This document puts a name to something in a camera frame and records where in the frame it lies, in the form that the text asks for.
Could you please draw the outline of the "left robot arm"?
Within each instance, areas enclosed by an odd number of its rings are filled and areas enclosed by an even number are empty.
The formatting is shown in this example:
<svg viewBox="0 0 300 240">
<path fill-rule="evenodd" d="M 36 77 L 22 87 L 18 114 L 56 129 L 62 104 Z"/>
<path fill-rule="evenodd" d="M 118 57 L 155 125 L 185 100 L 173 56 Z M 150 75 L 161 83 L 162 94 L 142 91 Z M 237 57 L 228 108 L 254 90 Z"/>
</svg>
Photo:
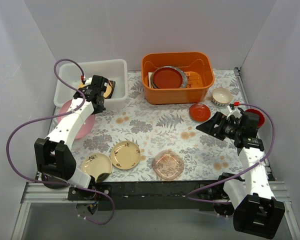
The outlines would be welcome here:
<svg viewBox="0 0 300 240">
<path fill-rule="evenodd" d="M 101 113 L 104 108 L 104 92 L 109 80 L 93 75 L 89 84 L 76 92 L 70 102 L 66 116 L 46 138 L 38 138 L 34 143 L 37 169 L 40 173 L 54 177 L 79 188 L 85 200 L 96 196 L 96 180 L 77 167 L 71 152 L 75 137 L 89 116 Z"/>
</svg>

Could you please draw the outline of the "large yellow bear plate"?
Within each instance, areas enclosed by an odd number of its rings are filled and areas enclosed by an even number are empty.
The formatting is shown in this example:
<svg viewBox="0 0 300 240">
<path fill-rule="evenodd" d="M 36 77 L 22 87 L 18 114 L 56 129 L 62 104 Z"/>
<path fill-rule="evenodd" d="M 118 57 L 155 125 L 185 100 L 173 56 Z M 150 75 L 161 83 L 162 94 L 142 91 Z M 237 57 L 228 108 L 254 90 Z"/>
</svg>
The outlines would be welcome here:
<svg viewBox="0 0 300 240">
<path fill-rule="evenodd" d="M 106 88 L 106 91 L 104 92 L 104 94 L 103 94 L 103 97 L 105 98 L 105 99 L 107 99 L 107 94 L 110 92 L 110 90 L 107 90 L 107 88 Z"/>
</svg>

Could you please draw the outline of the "black round plate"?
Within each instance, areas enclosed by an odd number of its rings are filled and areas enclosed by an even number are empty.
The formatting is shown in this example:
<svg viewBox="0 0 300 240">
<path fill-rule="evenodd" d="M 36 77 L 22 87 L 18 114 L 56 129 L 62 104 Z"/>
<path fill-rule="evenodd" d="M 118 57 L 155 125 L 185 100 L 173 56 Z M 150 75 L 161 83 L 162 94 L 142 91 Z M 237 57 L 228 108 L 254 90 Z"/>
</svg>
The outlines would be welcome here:
<svg viewBox="0 0 300 240">
<path fill-rule="evenodd" d="M 63 189 L 66 187 L 64 181 L 46 174 L 41 175 L 41 180 L 43 181 L 43 185 L 49 189 Z"/>
</svg>

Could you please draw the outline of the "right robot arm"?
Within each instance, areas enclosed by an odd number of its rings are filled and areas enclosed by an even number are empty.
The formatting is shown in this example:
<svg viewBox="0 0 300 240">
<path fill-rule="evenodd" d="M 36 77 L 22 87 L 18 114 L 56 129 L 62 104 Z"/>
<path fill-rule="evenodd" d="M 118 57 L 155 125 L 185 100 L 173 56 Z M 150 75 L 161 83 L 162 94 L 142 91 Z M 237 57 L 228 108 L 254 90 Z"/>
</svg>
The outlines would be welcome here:
<svg viewBox="0 0 300 240">
<path fill-rule="evenodd" d="M 283 202 L 276 200 L 263 164 L 265 148 L 257 137 L 260 117 L 248 111 L 240 117 L 216 112 L 197 130 L 219 140 L 233 140 L 239 159 L 245 168 L 244 181 L 239 176 L 230 176 L 216 186 L 217 195 L 231 201 L 233 227 L 238 232 L 273 239 L 285 214 Z"/>
</svg>

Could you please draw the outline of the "black square floral plate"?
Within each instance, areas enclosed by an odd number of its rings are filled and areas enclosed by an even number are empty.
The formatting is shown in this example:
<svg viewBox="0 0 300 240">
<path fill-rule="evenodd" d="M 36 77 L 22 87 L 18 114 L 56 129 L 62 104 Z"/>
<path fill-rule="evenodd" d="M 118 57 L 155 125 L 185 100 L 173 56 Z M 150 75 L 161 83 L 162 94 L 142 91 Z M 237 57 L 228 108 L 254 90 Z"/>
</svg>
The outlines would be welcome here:
<svg viewBox="0 0 300 240">
<path fill-rule="evenodd" d="M 106 95 L 107 99 L 110 99 L 112 97 L 114 90 L 115 90 L 115 86 L 116 86 L 115 81 L 113 81 L 113 80 L 108 81 L 107 90 L 109 90 L 109 93 Z"/>
</svg>

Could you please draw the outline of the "pink round plate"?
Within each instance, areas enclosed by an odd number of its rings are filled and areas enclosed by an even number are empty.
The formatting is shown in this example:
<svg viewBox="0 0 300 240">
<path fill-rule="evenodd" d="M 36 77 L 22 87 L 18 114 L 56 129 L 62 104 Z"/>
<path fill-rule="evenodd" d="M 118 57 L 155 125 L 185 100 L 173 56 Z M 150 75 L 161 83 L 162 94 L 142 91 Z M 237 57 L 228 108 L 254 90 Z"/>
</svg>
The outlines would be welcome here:
<svg viewBox="0 0 300 240">
<path fill-rule="evenodd" d="M 59 111 L 59 114 L 63 114 L 65 112 L 68 111 L 69 107 L 71 106 L 71 100 L 68 100 L 60 109 Z M 93 129 L 94 127 L 94 124 L 96 122 L 96 118 L 95 118 L 95 115 L 90 115 L 86 121 L 85 121 L 85 124 L 82 125 L 82 127 L 80 128 L 80 130 L 78 131 L 75 139 L 81 139 L 83 137 L 85 137 L 86 135 L 88 135 L 91 130 Z"/>
</svg>

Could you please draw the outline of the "cream floral small plate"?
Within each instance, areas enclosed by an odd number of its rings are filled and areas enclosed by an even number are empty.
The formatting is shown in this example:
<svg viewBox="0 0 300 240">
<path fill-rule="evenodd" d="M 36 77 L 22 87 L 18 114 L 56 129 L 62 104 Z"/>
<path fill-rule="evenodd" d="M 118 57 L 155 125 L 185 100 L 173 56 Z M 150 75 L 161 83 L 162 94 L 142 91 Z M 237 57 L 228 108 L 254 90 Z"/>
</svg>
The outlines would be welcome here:
<svg viewBox="0 0 300 240">
<path fill-rule="evenodd" d="M 113 166 L 120 170 L 134 168 L 140 159 L 140 148 L 132 141 L 121 141 L 117 143 L 110 152 L 110 160 Z"/>
</svg>

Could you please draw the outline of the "cream plate with dark patch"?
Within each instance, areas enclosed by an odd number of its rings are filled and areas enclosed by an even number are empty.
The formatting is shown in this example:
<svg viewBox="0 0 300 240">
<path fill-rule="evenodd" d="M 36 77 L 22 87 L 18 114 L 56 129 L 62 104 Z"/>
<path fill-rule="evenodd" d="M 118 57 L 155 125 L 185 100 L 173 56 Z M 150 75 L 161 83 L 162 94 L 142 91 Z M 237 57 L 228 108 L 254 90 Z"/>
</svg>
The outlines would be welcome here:
<svg viewBox="0 0 300 240">
<path fill-rule="evenodd" d="M 96 183 L 100 183 L 110 176 L 112 166 L 112 162 L 107 155 L 94 153 L 82 162 L 81 170 L 94 177 Z"/>
</svg>

